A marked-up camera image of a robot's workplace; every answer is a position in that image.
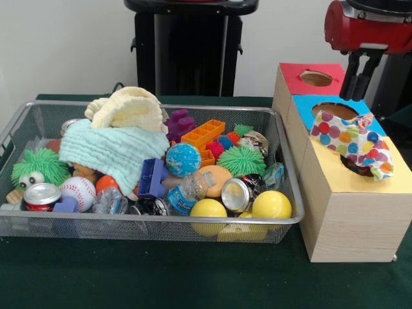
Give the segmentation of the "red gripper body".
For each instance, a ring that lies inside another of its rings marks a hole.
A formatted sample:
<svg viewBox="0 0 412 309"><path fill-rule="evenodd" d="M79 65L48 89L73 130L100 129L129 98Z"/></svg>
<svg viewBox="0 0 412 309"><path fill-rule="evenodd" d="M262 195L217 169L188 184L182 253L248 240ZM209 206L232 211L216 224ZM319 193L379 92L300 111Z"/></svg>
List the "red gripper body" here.
<svg viewBox="0 0 412 309"><path fill-rule="evenodd" d="M332 1L324 37L341 52L406 54L411 51L411 1Z"/></svg>

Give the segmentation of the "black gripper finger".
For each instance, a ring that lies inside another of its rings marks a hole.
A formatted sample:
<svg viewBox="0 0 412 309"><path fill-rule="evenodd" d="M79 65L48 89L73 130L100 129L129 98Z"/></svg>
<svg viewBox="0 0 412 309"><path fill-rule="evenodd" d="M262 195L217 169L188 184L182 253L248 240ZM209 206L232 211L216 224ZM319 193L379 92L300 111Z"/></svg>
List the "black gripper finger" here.
<svg viewBox="0 0 412 309"><path fill-rule="evenodd" d="M361 56L362 52L360 51L353 51L349 53L348 67L346 68L346 74L339 93L339 96L344 100L352 100L358 81L357 72L359 69Z"/></svg>
<svg viewBox="0 0 412 309"><path fill-rule="evenodd" d="M375 69L380 64L383 56L382 51L356 51L351 54L351 63L354 64L354 69L359 69L359 59L363 56L367 56L368 60L365 62L363 70L360 73L352 70L351 84L351 99L354 101L362 100L368 90L368 86L371 82L371 78Z"/></svg>

